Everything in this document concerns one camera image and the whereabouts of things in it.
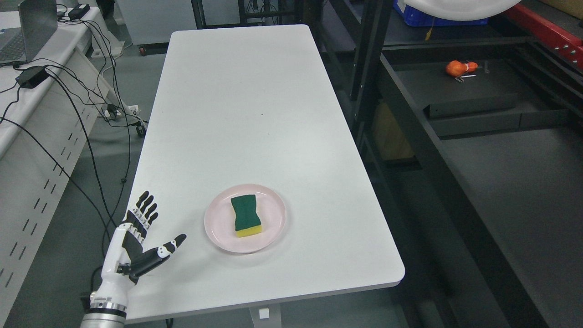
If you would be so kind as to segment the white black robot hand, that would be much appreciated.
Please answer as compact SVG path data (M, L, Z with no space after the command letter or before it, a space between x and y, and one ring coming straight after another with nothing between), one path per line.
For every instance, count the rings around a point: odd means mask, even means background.
M129 206L110 241L97 296L114 299L126 295L142 276L166 262L187 239L187 235L181 233L146 251L143 244L158 215L158 204L149 191L144 191L137 202Z

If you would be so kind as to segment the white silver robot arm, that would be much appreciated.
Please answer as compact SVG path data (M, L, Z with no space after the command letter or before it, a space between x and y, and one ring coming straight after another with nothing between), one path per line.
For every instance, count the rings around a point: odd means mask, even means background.
M127 307L111 301L110 297L89 296L89 308L82 318L81 328L123 328L127 317Z

